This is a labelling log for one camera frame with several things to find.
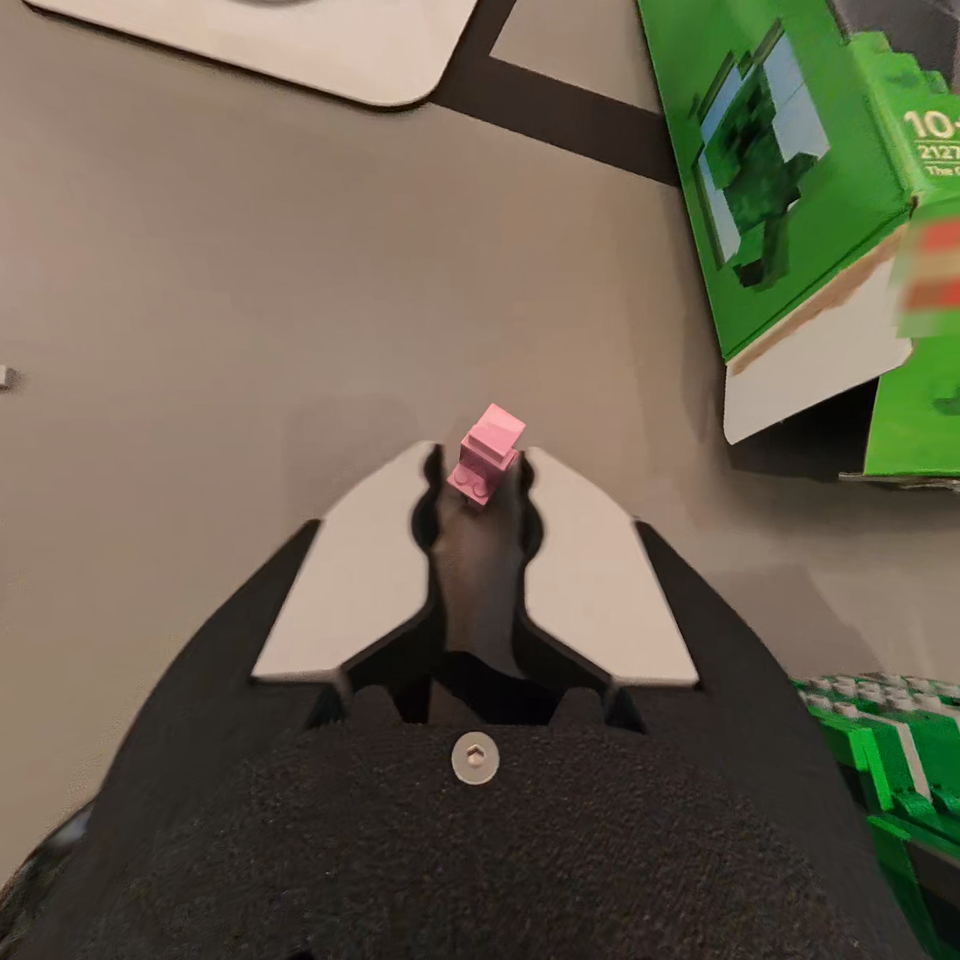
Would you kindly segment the green lego set box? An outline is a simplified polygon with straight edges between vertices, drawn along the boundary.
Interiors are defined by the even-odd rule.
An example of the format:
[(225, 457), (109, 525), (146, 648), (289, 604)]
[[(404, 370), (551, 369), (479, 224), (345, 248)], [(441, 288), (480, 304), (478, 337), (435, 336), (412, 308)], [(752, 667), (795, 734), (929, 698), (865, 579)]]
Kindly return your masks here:
[(638, 2), (744, 468), (958, 491), (958, 2)]

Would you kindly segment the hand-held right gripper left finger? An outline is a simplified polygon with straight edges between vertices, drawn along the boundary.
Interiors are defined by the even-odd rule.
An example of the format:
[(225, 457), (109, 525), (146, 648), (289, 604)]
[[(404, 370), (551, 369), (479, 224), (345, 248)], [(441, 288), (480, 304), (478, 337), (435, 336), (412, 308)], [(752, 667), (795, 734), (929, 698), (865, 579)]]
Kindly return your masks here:
[(324, 684), (351, 700), (387, 690), (402, 714), (428, 712), (448, 611), (434, 546), (443, 447), (413, 443), (344, 494), (319, 522), (250, 678)]

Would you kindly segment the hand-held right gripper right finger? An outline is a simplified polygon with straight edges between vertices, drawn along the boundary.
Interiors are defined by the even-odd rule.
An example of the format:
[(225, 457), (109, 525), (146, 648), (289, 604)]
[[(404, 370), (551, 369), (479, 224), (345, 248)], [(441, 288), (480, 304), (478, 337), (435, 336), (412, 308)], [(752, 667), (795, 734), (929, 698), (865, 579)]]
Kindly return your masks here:
[(700, 675), (634, 517), (540, 447), (518, 474), (517, 666), (562, 698), (594, 690), (606, 718), (632, 690), (690, 692)]

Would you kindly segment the pink lego pig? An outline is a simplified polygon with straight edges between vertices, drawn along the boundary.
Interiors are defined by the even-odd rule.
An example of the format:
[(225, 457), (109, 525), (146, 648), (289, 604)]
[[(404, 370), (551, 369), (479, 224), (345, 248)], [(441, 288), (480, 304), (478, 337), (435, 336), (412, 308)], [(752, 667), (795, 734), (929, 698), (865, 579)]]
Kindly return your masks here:
[(450, 488), (473, 509), (485, 508), (518, 459), (526, 423), (491, 403), (466, 432), (447, 477)]

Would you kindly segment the green lego creeper figure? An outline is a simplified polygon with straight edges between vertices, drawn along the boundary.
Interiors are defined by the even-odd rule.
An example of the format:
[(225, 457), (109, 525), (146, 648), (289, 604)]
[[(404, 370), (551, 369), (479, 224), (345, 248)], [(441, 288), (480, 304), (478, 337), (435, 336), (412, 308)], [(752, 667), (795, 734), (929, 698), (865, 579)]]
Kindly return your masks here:
[(883, 673), (793, 678), (926, 955), (959, 957), (959, 685)]

